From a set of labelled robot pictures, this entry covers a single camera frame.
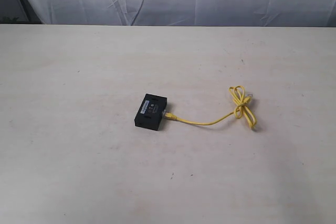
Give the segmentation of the small black box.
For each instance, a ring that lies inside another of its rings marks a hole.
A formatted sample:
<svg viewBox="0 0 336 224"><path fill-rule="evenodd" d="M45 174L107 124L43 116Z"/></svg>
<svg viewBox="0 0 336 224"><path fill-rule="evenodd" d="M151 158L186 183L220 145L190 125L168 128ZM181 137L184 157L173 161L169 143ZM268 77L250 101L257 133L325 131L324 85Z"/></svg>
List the small black box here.
<svg viewBox="0 0 336 224"><path fill-rule="evenodd" d="M158 131L167 106L167 98L146 94L135 116L134 124L148 130Z"/></svg>

